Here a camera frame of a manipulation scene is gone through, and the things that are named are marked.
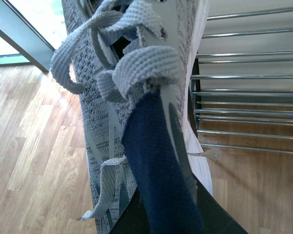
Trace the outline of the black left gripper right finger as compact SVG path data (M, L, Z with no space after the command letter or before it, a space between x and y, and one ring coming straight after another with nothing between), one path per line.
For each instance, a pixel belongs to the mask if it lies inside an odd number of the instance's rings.
M197 206L203 217L206 234L247 234L248 232L212 197L204 185L197 181Z

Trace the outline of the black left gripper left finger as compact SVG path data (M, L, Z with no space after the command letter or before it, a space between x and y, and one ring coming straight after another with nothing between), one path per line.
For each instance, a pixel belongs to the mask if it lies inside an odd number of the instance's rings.
M121 214L118 221L109 231L110 234L150 234L150 224L145 207L141 201L138 188Z

